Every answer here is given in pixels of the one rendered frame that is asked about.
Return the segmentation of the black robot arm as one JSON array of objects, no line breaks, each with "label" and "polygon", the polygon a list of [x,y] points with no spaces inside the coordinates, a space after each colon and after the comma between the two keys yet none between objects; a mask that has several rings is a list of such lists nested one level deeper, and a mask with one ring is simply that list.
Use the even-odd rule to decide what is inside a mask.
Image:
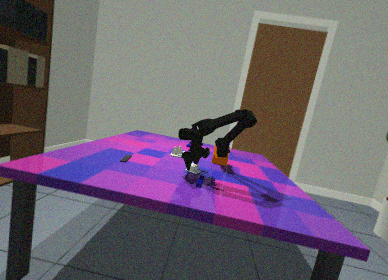
[{"label": "black robot arm", "polygon": [[[221,116],[216,119],[204,119],[192,125],[192,129],[181,128],[179,130],[178,136],[180,140],[193,140],[197,142],[202,142],[203,137],[207,136],[215,131],[215,129],[237,122],[239,123],[224,137],[218,138],[215,142],[217,147],[217,157],[226,157],[227,153],[230,152],[229,145],[245,128],[251,128],[257,123],[252,111],[243,109],[236,110],[233,113]],[[197,127],[199,129],[197,129]],[[210,154],[210,149],[197,147],[195,155],[200,155],[203,158],[207,158]]]}]

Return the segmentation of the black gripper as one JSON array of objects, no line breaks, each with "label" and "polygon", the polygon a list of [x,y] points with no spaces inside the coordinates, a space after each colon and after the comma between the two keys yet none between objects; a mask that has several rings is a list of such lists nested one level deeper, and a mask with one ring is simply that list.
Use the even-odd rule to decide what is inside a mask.
[{"label": "black gripper", "polygon": [[184,159],[187,171],[190,170],[192,162],[194,162],[194,164],[198,164],[200,158],[202,157],[199,154],[195,155],[195,152],[196,152],[197,147],[200,146],[200,148],[201,148],[203,143],[191,140],[190,144],[191,144],[190,149],[188,149],[188,151],[190,151],[190,152],[186,151],[186,152],[182,153],[182,157]]}]

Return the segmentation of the grey flat bar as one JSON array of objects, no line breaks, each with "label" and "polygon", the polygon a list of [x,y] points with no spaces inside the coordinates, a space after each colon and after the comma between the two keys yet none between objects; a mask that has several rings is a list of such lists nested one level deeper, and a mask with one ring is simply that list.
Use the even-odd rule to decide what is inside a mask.
[{"label": "grey flat bar", "polygon": [[127,162],[131,157],[132,155],[126,155],[124,158],[120,160],[120,162]]}]

